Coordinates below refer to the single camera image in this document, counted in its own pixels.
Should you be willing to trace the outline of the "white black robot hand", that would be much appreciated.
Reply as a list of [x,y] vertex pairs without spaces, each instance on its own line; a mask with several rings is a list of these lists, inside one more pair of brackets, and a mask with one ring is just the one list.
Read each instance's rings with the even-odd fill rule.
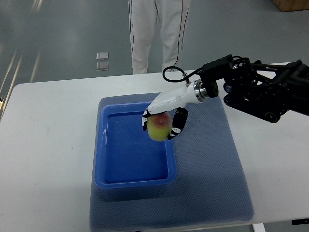
[[188,87],[180,87],[160,93],[145,109],[142,116],[142,127],[147,131],[147,121],[150,116],[167,112],[172,119],[172,130],[168,140],[179,135],[186,124],[188,111],[185,106],[189,103],[199,104],[209,97],[201,80],[195,80]]

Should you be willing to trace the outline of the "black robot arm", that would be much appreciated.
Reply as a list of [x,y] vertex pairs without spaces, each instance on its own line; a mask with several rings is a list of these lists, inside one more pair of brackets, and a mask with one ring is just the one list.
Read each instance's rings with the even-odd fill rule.
[[223,79],[227,106],[270,123],[289,110],[309,114],[309,68],[300,60],[270,65],[228,55],[204,64],[198,75],[209,97],[218,96]]

